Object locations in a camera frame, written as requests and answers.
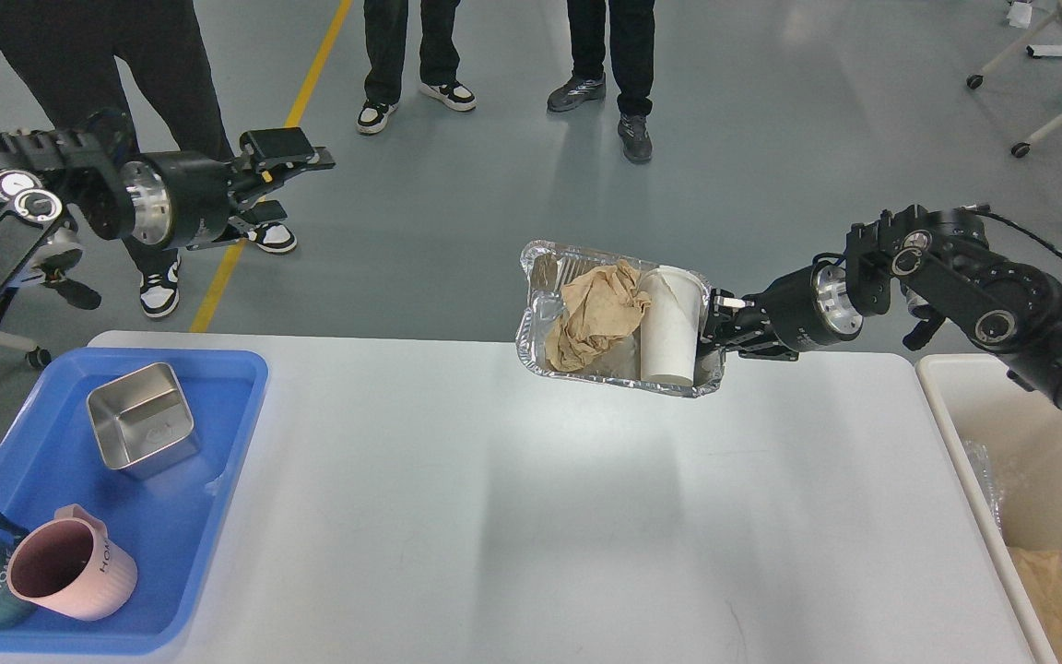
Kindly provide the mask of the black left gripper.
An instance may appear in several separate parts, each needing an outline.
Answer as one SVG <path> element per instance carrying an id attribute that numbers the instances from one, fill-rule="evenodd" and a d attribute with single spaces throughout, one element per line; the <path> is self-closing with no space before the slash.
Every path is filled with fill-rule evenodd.
<path id="1" fill-rule="evenodd" d="M 274 192 L 301 173 L 335 168 L 336 160 L 301 127 L 250 130 L 240 135 L 239 146 L 233 161 L 178 151 L 123 164 L 121 180 L 134 210 L 131 238 L 160 251 L 196 251 L 241 238 L 258 248 L 291 248 L 281 203 L 258 202 L 240 212 L 237 200 Z"/>

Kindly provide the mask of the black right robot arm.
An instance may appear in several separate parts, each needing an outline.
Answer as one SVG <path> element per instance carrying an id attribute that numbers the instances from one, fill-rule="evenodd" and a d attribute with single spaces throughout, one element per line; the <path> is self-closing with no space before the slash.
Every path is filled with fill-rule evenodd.
<path id="1" fill-rule="evenodd" d="M 994 253 L 984 237 L 990 207 L 883 211 L 847 231 L 842 252 L 738 297 L 713 289 L 697 331 L 696 357 L 735 352 L 747 359 L 796 361 L 858 337 L 886 314 L 898 280 L 917 325 L 903 337 L 922 350 L 950 321 L 971 344 L 996 356 L 1025 391 L 1062 411 L 1062 283 Z"/>

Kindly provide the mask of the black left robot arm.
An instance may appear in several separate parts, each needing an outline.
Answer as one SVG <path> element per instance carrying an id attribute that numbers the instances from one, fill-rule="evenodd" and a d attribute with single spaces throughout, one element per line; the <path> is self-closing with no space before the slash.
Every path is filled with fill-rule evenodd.
<path id="1" fill-rule="evenodd" d="M 97 110 L 76 127 L 0 132 L 0 321 L 14 291 L 42 285 L 76 308 L 100 295 L 70 278 L 83 254 L 72 209 L 104 240 L 156 251 L 211 248 L 284 218 L 269 200 L 287 180 L 335 159 L 299 127 L 244 132 L 239 155 L 132 154 L 122 110 Z"/>

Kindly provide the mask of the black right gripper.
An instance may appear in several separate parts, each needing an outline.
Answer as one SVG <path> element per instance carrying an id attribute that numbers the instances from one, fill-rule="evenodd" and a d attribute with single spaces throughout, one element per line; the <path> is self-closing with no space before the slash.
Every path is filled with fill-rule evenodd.
<path id="1" fill-rule="evenodd" d="M 825 350 L 858 337 L 864 316 L 851 303 L 846 270 L 818 262 L 773 280 L 760 293 L 737 297 L 732 291 L 710 290 L 702 331 L 699 359 L 720 350 L 741 350 L 754 359 L 787 359 L 796 354 Z"/>

